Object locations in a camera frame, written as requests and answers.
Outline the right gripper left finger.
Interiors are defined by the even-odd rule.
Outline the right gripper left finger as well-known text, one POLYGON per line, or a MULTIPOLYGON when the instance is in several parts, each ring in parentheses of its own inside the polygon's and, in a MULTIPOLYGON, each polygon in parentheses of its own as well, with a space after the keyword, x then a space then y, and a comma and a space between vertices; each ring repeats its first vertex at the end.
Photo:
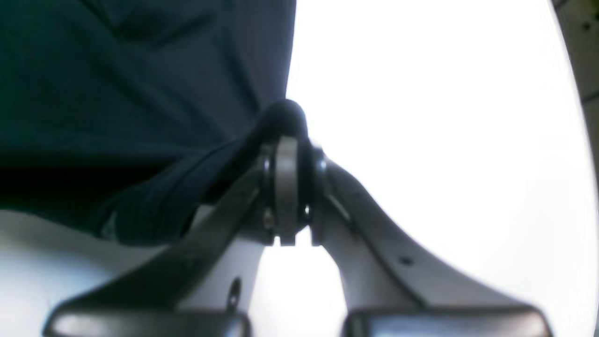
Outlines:
POLYGON ((295 245, 301 222, 297 139, 256 164, 178 243, 58 305, 45 337, 250 337, 248 306, 265 247, 295 245))

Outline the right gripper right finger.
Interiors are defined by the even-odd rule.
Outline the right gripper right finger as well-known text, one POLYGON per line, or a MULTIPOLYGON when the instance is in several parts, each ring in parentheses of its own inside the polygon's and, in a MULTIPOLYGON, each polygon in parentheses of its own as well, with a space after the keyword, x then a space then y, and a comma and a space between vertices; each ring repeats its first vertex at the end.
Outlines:
POLYGON ((551 337, 536 307, 477 282, 400 229, 314 147, 313 226, 338 266, 343 337, 551 337))

